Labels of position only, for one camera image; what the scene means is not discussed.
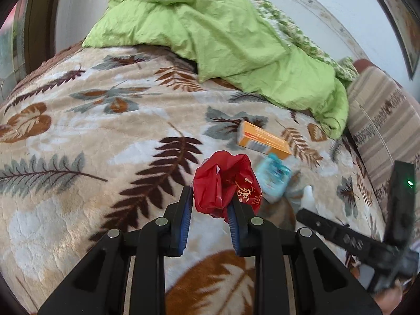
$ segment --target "red plastic bag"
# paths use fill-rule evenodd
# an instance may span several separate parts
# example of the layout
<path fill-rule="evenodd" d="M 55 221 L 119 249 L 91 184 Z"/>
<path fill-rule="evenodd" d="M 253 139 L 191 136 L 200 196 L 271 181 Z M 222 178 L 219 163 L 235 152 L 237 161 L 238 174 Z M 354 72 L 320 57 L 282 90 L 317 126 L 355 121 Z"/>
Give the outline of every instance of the red plastic bag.
<path fill-rule="evenodd" d="M 194 180 L 195 208 L 198 212 L 228 221 L 226 207 L 236 192 L 241 202 L 250 204 L 256 214 L 261 205 L 261 188 L 245 154 L 215 152 L 197 168 Z"/>

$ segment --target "brown leaf pattern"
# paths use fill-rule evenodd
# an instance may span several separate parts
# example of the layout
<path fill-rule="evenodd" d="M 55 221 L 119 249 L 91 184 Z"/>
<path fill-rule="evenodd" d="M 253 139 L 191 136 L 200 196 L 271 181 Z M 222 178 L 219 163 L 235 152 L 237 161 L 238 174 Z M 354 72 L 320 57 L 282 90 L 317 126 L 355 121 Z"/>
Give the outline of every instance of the brown leaf pattern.
<path fill-rule="evenodd" d="M 381 106 L 379 111 L 377 111 L 377 115 L 372 119 L 373 125 L 377 129 L 380 129 L 381 126 L 386 122 L 386 120 L 392 114 L 393 109 L 396 109 L 404 100 L 405 100 L 404 94 L 401 92 L 400 89 L 396 89 L 385 101 L 385 103 Z"/>
<path fill-rule="evenodd" d="M 210 80 L 212 82 L 220 85 L 220 86 L 223 86 L 224 88 L 231 88 L 231 89 L 234 89 L 234 90 L 238 90 L 237 88 L 235 88 L 234 85 L 230 84 L 229 82 L 227 82 L 226 80 L 224 80 L 222 78 L 212 78 Z"/>
<path fill-rule="evenodd" d="M 327 135 L 318 125 L 309 123 L 308 124 L 309 135 L 313 142 L 323 142 L 327 140 Z"/>
<path fill-rule="evenodd" d="M 107 55 L 103 62 L 92 67 L 94 70 L 110 70 L 116 67 L 137 64 L 138 68 L 141 69 L 139 63 L 151 60 L 151 56 L 145 53 L 138 53 L 129 56 L 112 56 Z"/>
<path fill-rule="evenodd" d="M 354 195 L 353 181 L 351 176 L 346 179 L 342 176 L 342 184 L 337 186 L 337 196 L 344 201 L 346 217 L 353 215 L 358 217 L 358 207 L 356 205 L 356 195 Z"/>
<path fill-rule="evenodd" d="M 156 82 L 160 81 L 159 85 L 166 85 L 172 87 L 173 90 L 180 89 L 181 91 L 205 91 L 197 82 L 193 73 L 179 68 L 178 66 L 163 67 L 155 72 L 155 75 L 160 75 Z"/>
<path fill-rule="evenodd" d="M 105 114 L 121 114 L 138 110 L 139 103 L 135 100 L 144 96 L 156 96 L 160 94 L 143 93 L 149 89 L 149 87 L 145 86 L 119 88 L 118 85 L 113 86 L 109 90 L 90 89 L 70 94 L 71 97 L 87 103 L 74 107 L 69 111 L 85 113 L 98 105 L 104 105 Z"/>
<path fill-rule="evenodd" d="M 118 228 L 123 232 L 126 232 L 129 226 L 138 228 L 137 210 L 140 209 L 141 214 L 148 218 L 148 202 L 162 209 L 162 191 L 174 195 L 170 177 L 179 185 L 186 184 L 180 166 L 187 174 L 192 173 L 189 161 L 198 164 L 193 154 L 201 154 L 196 146 L 202 143 L 197 139 L 184 137 L 181 132 L 179 135 L 180 137 L 166 137 L 159 141 L 163 145 L 155 149 L 161 152 L 153 156 L 159 159 L 152 161 L 149 168 L 136 173 L 141 177 L 131 182 L 134 187 L 120 192 L 120 195 L 126 198 L 112 206 L 115 211 L 105 216 L 106 221 L 101 225 L 100 231 L 89 238 L 91 241 L 99 240 L 112 228 Z"/>
<path fill-rule="evenodd" d="M 82 70 L 82 69 L 68 71 L 63 76 L 61 76 L 60 78 L 54 79 L 53 81 L 49 81 L 47 84 L 45 84 L 43 86 L 40 86 L 39 88 L 37 88 L 37 89 L 35 89 L 35 90 L 31 91 L 31 92 L 28 92 L 28 93 L 25 93 L 23 95 L 20 95 L 20 96 L 16 97 L 6 107 L 6 109 L 4 110 L 4 114 L 6 114 L 7 110 L 9 110 L 10 107 L 16 106 L 17 104 L 19 104 L 20 102 L 26 100 L 27 98 L 32 97 L 32 96 L 35 96 L 35 95 L 37 95 L 39 93 L 44 93 L 45 91 L 50 90 L 50 89 L 52 89 L 52 88 L 54 88 L 56 86 L 60 86 L 63 83 L 67 83 L 67 82 L 69 82 L 71 80 L 74 80 L 77 77 L 80 77 L 85 72 L 86 71 L 85 70 Z"/>
<path fill-rule="evenodd" d="M 361 158 L 358 155 L 356 155 L 356 163 L 359 166 L 360 173 L 362 174 L 362 177 L 365 178 L 368 173 L 367 173 L 365 164 L 362 162 Z"/>
<path fill-rule="evenodd" d="M 253 313 L 254 268 L 233 250 L 218 252 L 189 269 L 166 294 L 167 315 Z"/>
<path fill-rule="evenodd" d="M 342 137 L 342 141 L 343 141 L 343 145 L 344 145 L 344 147 L 347 149 L 347 151 L 351 154 L 351 156 L 353 156 L 353 154 L 352 154 L 352 152 L 351 152 L 351 146 L 350 146 L 350 143 L 349 143 L 349 141 L 345 138 L 345 137 Z"/>
<path fill-rule="evenodd" d="M 363 200 L 365 201 L 366 205 L 368 205 L 369 207 L 372 206 L 372 204 L 373 204 L 372 192 L 369 191 L 366 188 L 363 177 L 359 174 L 357 176 L 357 182 L 358 182 L 358 189 L 359 189 L 360 193 L 362 193 L 362 197 L 363 197 Z"/>
<path fill-rule="evenodd" d="M 282 137 L 290 146 L 295 158 L 300 158 L 302 161 L 306 161 L 311 167 L 318 167 L 319 161 L 323 159 L 316 149 L 308 147 L 303 136 L 299 133 L 296 128 L 289 127 L 284 128 L 280 137 Z"/>
<path fill-rule="evenodd" d="M 12 116 L 6 125 L 0 125 L 0 142 L 15 143 L 50 129 L 51 117 L 43 114 L 46 110 L 45 103 L 41 102 Z"/>
<path fill-rule="evenodd" d="M 297 113 L 295 110 L 290 110 L 290 117 L 293 121 L 295 121 L 295 123 L 299 124 L 299 122 L 297 121 Z"/>
<path fill-rule="evenodd" d="M 379 202 L 379 206 L 382 210 L 382 215 L 384 216 L 385 221 L 388 220 L 388 195 L 389 195 L 389 180 L 382 183 L 379 187 L 374 189 L 375 196 Z"/>

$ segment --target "blanket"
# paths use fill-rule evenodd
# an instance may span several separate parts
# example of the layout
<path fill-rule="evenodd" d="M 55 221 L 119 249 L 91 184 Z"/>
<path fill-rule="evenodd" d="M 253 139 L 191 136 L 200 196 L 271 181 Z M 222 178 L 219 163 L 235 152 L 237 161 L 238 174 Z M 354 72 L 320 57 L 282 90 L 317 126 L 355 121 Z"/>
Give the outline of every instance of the blanket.
<path fill-rule="evenodd" d="M 300 175 L 261 216 L 293 229 L 312 185 L 320 215 L 383 236 L 363 163 L 312 117 L 221 79 L 199 83 L 167 49 L 82 49 L 0 106 L 0 271 L 22 305 L 36 312 L 109 229 L 162 216 L 215 151 L 247 154 L 255 168 L 263 154 L 237 145 L 242 120 L 283 137 L 293 152 L 284 164 Z M 251 314 L 253 269 L 235 256 L 223 219 L 193 210 L 184 255 L 165 261 L 168 315 Z"/>
<path fill-rule="evenodd" d="M 223 77 L 294 110 L 310 109 L 337 139 L 347 94 L 332 66 L 286 46 L 249 0 L 110 0 L 84 47 L 153 44 L 198 65 L 199 82 Z"/>

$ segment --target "black device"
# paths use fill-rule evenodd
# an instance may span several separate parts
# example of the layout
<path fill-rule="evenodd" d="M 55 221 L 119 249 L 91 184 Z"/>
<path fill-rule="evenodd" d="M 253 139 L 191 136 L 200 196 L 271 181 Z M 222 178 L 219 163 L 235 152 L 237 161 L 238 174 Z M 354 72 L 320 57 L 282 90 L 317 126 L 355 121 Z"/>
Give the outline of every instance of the black device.
<path fill-rule="evenodd" d="M 254 315 L 289 314 L 290 299 L 298 315 L 381 315 L 369 292 L 388 288 L 397 277 L 417 272 L 418 253 L 408 249 L 414 193 L 402 185 L 412 187 L 408 181 L 414 181 L 413 173 L 412 165 L 396 163 L 387 242 L 375 241 L 307 209 L 297 213 L 299 222 L 373 269 L 367 291 L 311 229 L 301 228 L 297 233 L 279 229 L 255 216 L 252 207 L 235 194 L 227 208 L 230 235 L 238 256 L 255 257 Z M 130 315 L 165 314 L 164 257 L 182 255 L 192 203 L 192 189 L 186 186 L 179 202 L 141 230 L 108 231 L 53 291 L 38 315 L 122 314 L 131 256 L 136 258 Z M 285 260 L 293 280 L 292 298 Z"/>
<path fill-rule="evenodd" d="M 383 242 L 307 209 L 300 210 L 296 219 L 370 267 L 364 271 L 366 275 L 370 273 L 365 286 L 369 293 L 377 293 L 392 287 L 396 278 L 410 279 L 417 273 L 419 254 L 409 248 L 414 225 L 415 181 L 415 166 L 395 161 L 389 181 L 388 221 Z"/>

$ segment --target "metal screw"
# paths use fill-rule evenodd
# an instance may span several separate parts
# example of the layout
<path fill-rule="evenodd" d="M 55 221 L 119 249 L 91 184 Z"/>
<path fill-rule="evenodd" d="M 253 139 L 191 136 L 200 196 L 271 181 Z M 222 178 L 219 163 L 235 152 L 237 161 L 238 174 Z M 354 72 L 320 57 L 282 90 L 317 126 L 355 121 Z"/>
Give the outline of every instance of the metal screw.
<path fill-rule="evenodd" d="M 260 217 L 253 217 L 251 219 L 251 224 L 256 225 L 256 226 L 262 225 L 263 222 L 264 220 Z"/>
<path fill-rule="evenodd" d="M 120 230 L 117 228 L 113 228 L 112 230 L 109 230 L 107 232 L 108 237 L 110 238 L 116 238 L 120 235 Z"/>
<path fill-rule="evenodd" d="M 167 224 L 168 220 L 165 217 L 161 217 L 156 219 L 155 223 L 157 226 L 165 226 Z"/>
<path fill-rule="evenodd" d="M 300 230 L 300 235 L 304 236 L 304 237 L 310 237 L 312 236 L 312 231 L 310 228 L 307 227 L 302 227 Z"/>
<path fill-rule="evenodd" d="M 343 242 L 346 244 L 350 243 L 350 237 L 347 233 L 344 235 Z"/>
<path fill-rule="evenodd" d="M 363 248 L 363 242 L 360 239 L 358 240 L 358 243 L 356 244 L 356 248 L 358 250 L 361 250 Z"/>

